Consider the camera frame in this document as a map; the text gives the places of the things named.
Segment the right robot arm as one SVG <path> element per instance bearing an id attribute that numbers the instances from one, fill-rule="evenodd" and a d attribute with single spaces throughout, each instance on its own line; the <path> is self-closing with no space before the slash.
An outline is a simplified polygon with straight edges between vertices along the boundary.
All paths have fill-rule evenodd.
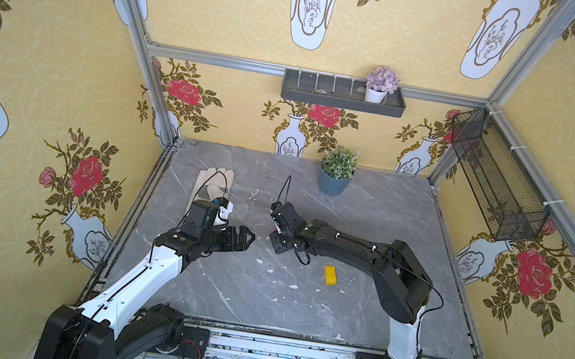
<path id="1" fill-rule="evenodd" d="M 421 318 L 427 310 L 432 281 L 402 240 L 373 242 L 339 231 L 321 220 L 306 222 L 290 204 L 272 210 L 276 231 L 270 235 L 276 253 L 293 250 L 302 263 L 326 257 L 359 269 L 374 281 L 388 314 L 389 359 L 418 359 Z"/>

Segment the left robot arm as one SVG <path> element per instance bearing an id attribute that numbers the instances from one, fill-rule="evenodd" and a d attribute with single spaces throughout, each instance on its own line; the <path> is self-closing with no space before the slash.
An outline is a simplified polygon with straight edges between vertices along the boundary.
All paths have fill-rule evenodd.
<path id="1" fill-rule="evenodd" d="M 47 318 L 33 359 L 135 359 L 159 346 L 177 347 L 183 313 L 145 303 L 196 259 L 242 252 L 256 240 L 245 225 L 232 227 L 225 197 L 196 200 L 181 222 L 158 235 L 144 258 L 99 295 Z"/>

